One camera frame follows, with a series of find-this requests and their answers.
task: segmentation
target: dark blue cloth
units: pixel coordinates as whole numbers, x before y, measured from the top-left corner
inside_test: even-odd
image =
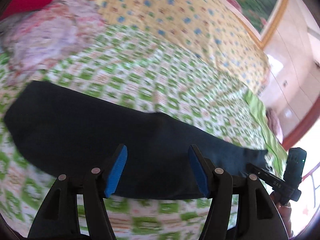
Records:
[[[231,175],[246,176],[251,162],[269,170],[266,150],[241,148],[163,113],[143,113],[49,82],[31,82],[4,122],[18,150],[41,170],[84,174],[121,143],[128,159],[115,194],[138,199],[192,199],[200,193],[188,148]]]

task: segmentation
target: blue gripper pad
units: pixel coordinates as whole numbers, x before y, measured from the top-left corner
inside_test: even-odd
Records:
[[[205,171],[199,162],[198,157],[196,156],[195,151],[193,150],[192,146],[189,147],[188,149],[188,158],[189,158],[189,163],[191,166],[191,169],[193,171],[193,174],[196,178],[196,183],[198,185],[198,188],[200,192],[205,196],[209,197],[210,195],[210,190],[208,187],[208,177],[205,174]]]
[[[104,191],[104,194],[106,195],[107,198],[110,197],[110,195],[116,191],[120,176],[124,169],[124,165],[127,161],[127,157],[128,157],[128,151],[127,151],[127,147],[124,145],[108,176],[107,187]]]

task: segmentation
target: yellow bedspread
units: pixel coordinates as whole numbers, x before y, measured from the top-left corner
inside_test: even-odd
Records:
[[[218,0],[95,0],[110,24],[132,25],[194,52],[256,93],[268,58]]]

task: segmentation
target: framed picture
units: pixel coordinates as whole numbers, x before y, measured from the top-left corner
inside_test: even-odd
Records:
[[[263,48],[276,29],[288,0],[220,0],[240,21],[250,36]]]

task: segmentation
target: green patterned bedsheet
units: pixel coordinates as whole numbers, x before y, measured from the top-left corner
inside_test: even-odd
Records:
[[[193,53],[135,27],[110,25],[96,44],[50,70],[38,70],[17,86],[6,86],[8,55],[0,55],[0,113],[31,80],[48,80],[93,97],[144,112],[159,111],[233,144],[264,149],[260,125],[244,101],[247,87],[210,68]],[[0,211],[27,236],[54,178],[29,164],[0,121]],[[84,209],[79,221],[87,233]],[[133,200],[112,196],[106,209],[118,239],[197,239],[210,200]],[[229,226],[236,221],[237,198]]]

